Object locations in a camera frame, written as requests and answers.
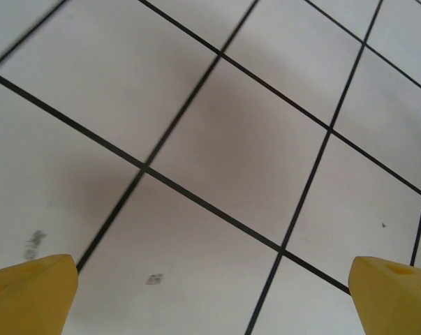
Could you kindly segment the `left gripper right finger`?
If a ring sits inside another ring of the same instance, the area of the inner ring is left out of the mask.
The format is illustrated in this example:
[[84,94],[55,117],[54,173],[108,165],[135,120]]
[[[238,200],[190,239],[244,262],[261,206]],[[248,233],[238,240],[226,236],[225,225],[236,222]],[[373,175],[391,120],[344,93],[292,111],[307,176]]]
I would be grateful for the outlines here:
[[366,335],[421,335],[421,268],[356,257],[348,288]]

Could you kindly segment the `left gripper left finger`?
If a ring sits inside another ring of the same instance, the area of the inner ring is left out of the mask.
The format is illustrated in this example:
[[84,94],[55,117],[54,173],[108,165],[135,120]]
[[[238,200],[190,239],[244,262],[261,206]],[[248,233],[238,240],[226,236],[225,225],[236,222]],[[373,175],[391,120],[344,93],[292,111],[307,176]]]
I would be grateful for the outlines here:
[[0,269],[0,335],[61,335],[77,287],[67,254]]

